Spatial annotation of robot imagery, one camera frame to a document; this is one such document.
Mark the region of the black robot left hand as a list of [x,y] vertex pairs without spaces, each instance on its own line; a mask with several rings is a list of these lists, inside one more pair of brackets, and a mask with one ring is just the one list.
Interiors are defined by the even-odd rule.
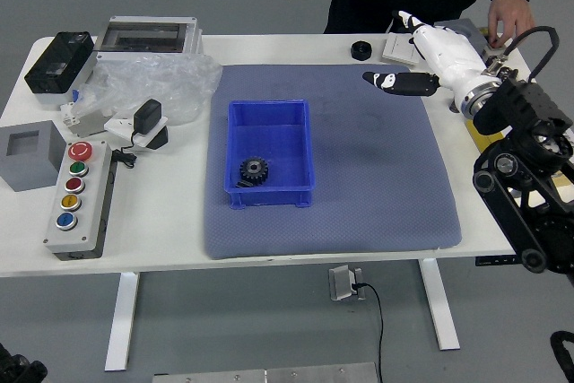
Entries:
[[48,375],[41,361],[28,361],[20,354],[11,355],[1,345],[1,382],[2,383],[40,383]]

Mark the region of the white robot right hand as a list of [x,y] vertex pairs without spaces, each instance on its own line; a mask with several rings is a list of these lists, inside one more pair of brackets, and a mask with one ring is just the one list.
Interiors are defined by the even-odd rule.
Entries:
[[415,48],[430,68],[428,73],[366,72],[367,83],[402,96],[431,96],[444,87],[454,93],[458,112],[472,118],[498,90],[501,80],[486,73],[486,65],[467,37],[447,27],[435,27],[405,11],[395,11],[411,33]]

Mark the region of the person's left hand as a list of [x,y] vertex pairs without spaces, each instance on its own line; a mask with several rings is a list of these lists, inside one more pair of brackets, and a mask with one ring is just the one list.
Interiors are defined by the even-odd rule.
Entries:
[[535,19],[527,0],[491,0],[488,11],[488,43],[501,48],[534,28]]

